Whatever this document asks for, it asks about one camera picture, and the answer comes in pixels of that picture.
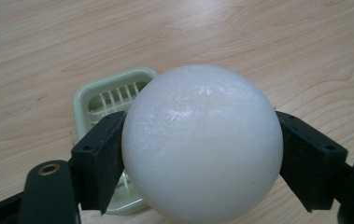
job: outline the screw hole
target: screw hole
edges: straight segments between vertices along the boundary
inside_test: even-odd
[[[51,175],[51,174],[56,173],[58,170],[60,170],[59,164],[49,164],[49,165],[45,165],[42,168],[40,168],[37,173],[39,175]]]
[[[325,148],[328,150],[335,150],[335,147],[331,146],[331,145],[327,145],[327,146],[325,146]]]
[[[92,147],[91,146],[84,146],[82,149],[85,151],[89,151],[90,149],[92,149]]]

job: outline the plastic tray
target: plastic tray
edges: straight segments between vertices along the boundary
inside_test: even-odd
[[[153,70],[138,67],[80,87],[73,102],[78,138],[81,139],[102,117],[128,110],[137,94],[156,76]],[[146,204],[124,172],[106,213],[128,215],[144,207]]]

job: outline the wood grain surface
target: wood grain surface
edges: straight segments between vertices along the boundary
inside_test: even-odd
[[[70,158],[79,86],[137,66],[161,74],[192,63],[248,77],[354,163],[354,0],[0,0],[0,201],[20,192],[40,162]],[[279,178],[232,223],[336,223],[338,207],[306,213]],[[177,223],[151,209],[81,216]]]

